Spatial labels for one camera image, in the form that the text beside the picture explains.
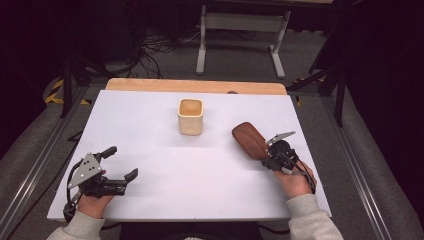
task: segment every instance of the wooden edge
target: wooden edge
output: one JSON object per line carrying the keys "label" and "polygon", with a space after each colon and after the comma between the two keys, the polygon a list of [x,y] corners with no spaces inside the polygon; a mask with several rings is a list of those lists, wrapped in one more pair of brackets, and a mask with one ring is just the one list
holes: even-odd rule
{"label": "wooden edge", "polygon": [[112,78],[106,90],[287,95],[281,83]]}

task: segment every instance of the white tabletop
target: white tabletop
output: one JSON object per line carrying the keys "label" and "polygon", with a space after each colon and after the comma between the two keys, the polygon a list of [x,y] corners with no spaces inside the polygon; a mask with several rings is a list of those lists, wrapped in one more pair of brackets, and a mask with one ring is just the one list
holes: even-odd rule
{"label": "white tabletop", "polygon": [[[204,102],[200,136],[184,136],[178,131],[177,107],[182,98]],[[70,168],[87,152],[117,146],[118,152],[101,162],[107,171],[105,176],[120,180],[134,168],[139,169],[139,176],[128,184],[125,196],[116,196],[108,206],[107,219],[288,219],[287,196],[277,179],[259,161],[250,160],[231,135],[231,130],[242,122],[251,122],[265,139],[296,131],[285,140],[320,182],[289,96],[104,90],[96,100],[47,218],[64,219]],[[319,206],[331,214],[321,184],[316,195]]]}

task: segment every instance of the human hand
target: human hand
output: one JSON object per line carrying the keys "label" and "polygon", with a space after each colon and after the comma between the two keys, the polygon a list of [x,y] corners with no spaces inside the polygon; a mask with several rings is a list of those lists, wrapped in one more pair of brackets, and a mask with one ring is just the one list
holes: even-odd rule
{"label": "human hand", "polygon": [[[299,163],[300,164],[298,165],[300,169],[309,173],[312,178],[312,181],[316,186],[317,180],[314,178],[314,173],[312,172],[312,169],[310,169],[308,165],[306,165],[300,160]],[[303,194],[312,193],[311,186],[309,185],[306,178],[300,174],[300,171],[297,168],[293,168],[292,174],[287,174],[281,171],[274,171],[274,176],[276,176],[280,181],[281,186],[283,187],[284,191],[286,191],[287,195],[289,196],[289,199]]]}
{"label": "human hand", "polygon": [[101,198],[96,198],[82,194],[78,201],[78,211],[89,217],[101,219],[103,218],[103,213],[107,205],[112,201],[113,197],[114,196],[103,196]]}

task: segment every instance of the gray sleeve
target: gray sleeve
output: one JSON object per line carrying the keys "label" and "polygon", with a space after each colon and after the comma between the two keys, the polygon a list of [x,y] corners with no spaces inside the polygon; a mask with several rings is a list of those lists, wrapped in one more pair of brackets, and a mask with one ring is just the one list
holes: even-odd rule
{"label": "gray sleeve", "polygon": [[99,232],[105,220],[76,212],[67,227],[59,227],[47,240],[100,240]]}
{"label": "gray sleeve", "polygon": [[321,210],[313,194],[305,194],[287,201],[292,214],[289,222],[292,240],[343,239],[328,213]]}

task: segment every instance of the person's left hand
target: person's left hand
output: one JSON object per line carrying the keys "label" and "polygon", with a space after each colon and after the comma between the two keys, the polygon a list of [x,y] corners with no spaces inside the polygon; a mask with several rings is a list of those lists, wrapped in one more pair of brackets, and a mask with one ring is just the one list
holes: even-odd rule
{"label": "person's left hand", "polygon": [[103,196],[101,198],[89,197],[82,194],[78,202],[78,211],[92,218],[101,219],[107,205],[114,196]]}

